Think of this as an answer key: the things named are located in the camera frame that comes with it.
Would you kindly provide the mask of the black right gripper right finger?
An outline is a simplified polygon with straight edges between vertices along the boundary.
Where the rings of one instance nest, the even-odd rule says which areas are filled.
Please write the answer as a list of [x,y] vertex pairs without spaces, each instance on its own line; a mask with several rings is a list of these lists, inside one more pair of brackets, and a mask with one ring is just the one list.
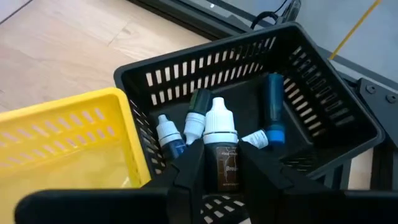
[[239,178],[251,224],[277,222],[279,199],[292,183],[282,175],[282,164],[273,154],[246,141],[238,142]]

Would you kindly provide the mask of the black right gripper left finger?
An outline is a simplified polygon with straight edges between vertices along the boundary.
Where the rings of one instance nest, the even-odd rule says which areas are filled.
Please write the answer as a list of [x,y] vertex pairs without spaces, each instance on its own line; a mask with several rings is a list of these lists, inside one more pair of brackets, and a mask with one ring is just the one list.
[[170,224],[201,224],[205,149],[201,139],[194,141],[172,167],[177,171],[169,200]]

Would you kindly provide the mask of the brown dropper bottle white cap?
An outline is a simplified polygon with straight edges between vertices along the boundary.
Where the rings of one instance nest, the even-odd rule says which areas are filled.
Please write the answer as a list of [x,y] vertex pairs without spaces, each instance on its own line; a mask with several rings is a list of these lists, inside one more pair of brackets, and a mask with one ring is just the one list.
[[211,194],[235,192],[239,189],[238,134],[233,112],[224,98],[213,98],[205,116],[205,189]]

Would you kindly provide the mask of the white labelled dropper bottle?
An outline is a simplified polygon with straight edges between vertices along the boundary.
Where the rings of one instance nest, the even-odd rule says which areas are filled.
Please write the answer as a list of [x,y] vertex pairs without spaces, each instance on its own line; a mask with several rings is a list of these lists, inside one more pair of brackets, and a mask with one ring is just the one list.
[[266,132],[263,129],[260,129],[258,131],[255,131],[243,138],[241,138],[242,141],[248,142],[252,146],[258,148],[258,149],[263,149],[269,145],[268,138],[266,136]]

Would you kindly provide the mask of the dark blue dropper bottle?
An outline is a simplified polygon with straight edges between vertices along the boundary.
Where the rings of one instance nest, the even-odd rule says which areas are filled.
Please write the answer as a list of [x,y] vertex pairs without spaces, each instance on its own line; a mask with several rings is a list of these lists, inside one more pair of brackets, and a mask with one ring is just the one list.
[[165,114],[158,116],[156,127],[159,145],[166,161],[171,162],[181,155],[187,148],[174,122]]

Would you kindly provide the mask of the green dropper bottle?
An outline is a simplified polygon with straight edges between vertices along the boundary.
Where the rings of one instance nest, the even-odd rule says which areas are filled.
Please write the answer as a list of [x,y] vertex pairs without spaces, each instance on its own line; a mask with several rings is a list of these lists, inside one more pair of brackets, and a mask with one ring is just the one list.
[[186,145],[189,146],[202,137],[205,129],[205,115],[211,107],[212,99],[212,92],[205,88],[193,92],[183,130]]

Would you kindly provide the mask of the black plastic basket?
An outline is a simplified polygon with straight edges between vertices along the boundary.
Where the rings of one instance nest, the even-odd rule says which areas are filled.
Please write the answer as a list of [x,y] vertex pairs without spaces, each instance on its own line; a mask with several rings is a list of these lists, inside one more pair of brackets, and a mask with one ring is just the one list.
[[[318,179],[383,139],[380,125],[294,22],[229,37],[117,68],[114,81],[132,101],[134,122],[150,173],[138,189],[107,190],[98,208],[111,223],[169,223],[169,200],[177,171],[155,173],[161,158],[155,117],[165,113],[183,124],[192,88],[222,96],[234,114],[239,135],[265,125],[263,84],[280,72],[284,79],[282,120],[287,144],[267,151],[279,159],[292,186],[279,199],[274,224],[372,224],[395,213],[398,194],[373,190],[335,190]],[[243,191],[211,194],[205,189],[205,215],[223,220],[248,215]]]

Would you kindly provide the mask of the yellow plastic basket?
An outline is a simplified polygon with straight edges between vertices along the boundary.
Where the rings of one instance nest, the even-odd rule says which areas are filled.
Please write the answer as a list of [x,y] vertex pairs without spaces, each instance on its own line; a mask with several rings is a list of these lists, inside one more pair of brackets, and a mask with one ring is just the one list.
[[0,113],[0,224],[43,189],[139,188],[150,173],[129,102],[105,88]]

